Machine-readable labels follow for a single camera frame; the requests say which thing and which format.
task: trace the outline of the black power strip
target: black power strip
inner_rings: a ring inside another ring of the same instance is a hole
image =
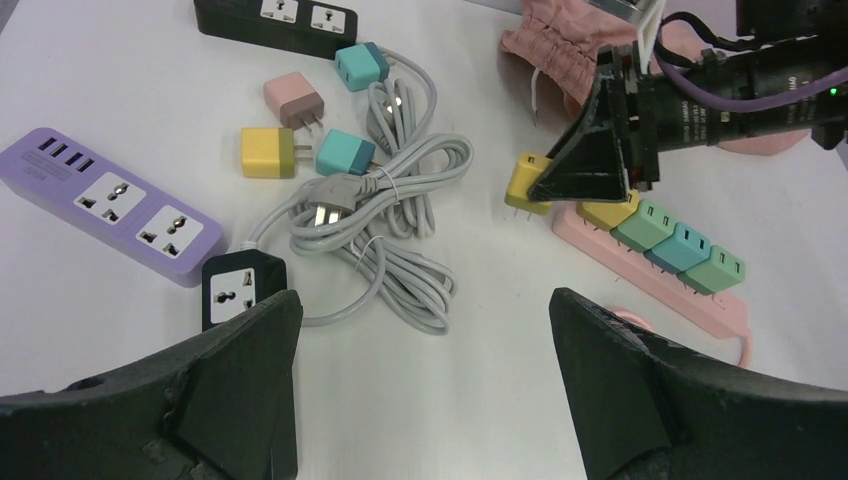
[[[197,28],[212,35],[334,59],[356,44],[359,17],[311,0],[194,0]]]

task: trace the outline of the power outlet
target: power outlet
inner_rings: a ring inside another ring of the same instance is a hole
[[[285,290],[286,262],[256,249],[212,257],[203,264],[203,331],[225,323]]]
[[[137,207],[145,195],[147,193],[137,185],[107,172],[82,192],[74,201],[74,205],[110,225],[115,225]]]
[[[136,234],[138,241],[170,258],[179,258],[203,231],[203,224],[166,205]]]
[[[312,7],[312,28],[342,34],[345,30],[345,12],[315,5]]]
[[[245,268],[213,275],[209,320],[213,325],[231,320],[256,305],[256,270]]]
[[[295,23],[298,6],[298,0],[262,0],[259,14],[272,20]]]

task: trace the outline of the yellow power adapter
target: yellow power adapter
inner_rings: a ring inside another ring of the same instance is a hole
[[[622,203],[580,202],[577,204],[577,214],[608,232],[636,213],[639,201],[639,192],[631,190],[627,201]]]
[[[299,159],[312,147],[296,145],[290,128],[243,128],[241,169],[250,178],[294,178]]]
[[[524,153],[515,164],[509,187],[506,189],[504,202],[510,207],[535,213],[536,215],[547,215],[551,211],[553,202],[531,202],[527,198],[527,191],[545,173],[551,159],[536,155],[535,153]]]

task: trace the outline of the pink fabric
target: pink fabric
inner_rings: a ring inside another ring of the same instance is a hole
[[[565,106],[576,117],[589,96],[595,76],[595,58],[606,45],[629,45],[636,29],[617,17],[602,12],[585,0],[522,0],[521,27],[506,31],[502,48],[514,53],[550,76],[565,92]],[[682,24],[663,29],[663,41],[672,51],[698,58],[706,45]],[[655,63],[652,70],[658,72]],[[809,134],[798,131],[723,142],[720,147],[739,153],[774,155]]]

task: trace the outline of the black cable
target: black cable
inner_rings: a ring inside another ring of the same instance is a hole
[[[727,50],[730,52],[747,52],[753,50],[759,50],[764,47],[766,44],[763,42],[758,42],[756,40],[728,40],[724,37],[720,37],[713,33],[710,30],[710,27],[704,23],[697,15],[690,12],[675,12],[671,15],[665,17],[660,24],[660,32],[662,31],[662,27],[665,25],[675,22],[675,21],[683,21],[689,24],[698,37],[701,38],[705,43],[722,50]],[[680,55],[679,53],[672,52],[665,45],[662,44],[662,34],[658,35],[656,45],[654,47],[654,53],[656,53],[657,57],[664,60],[666,63],[670,63],[679,68],[693,68],[696,63],[688,58]]]
[[[675,22],[678,20],[682,20],[689,24],[695,33],[701,37],[701,40],[712,45],[715,48],[720,48],[722,50],[727,50],[729,52],[747,52],[751,50],[759,50],[764,47],[766,44],[757,40],[728,40],[724,37],[719,37],[710,27],[704,23],[697,15],[690,12],[675,12],[671,15],[665,17],[660,24],[660,28],[663,26]]]

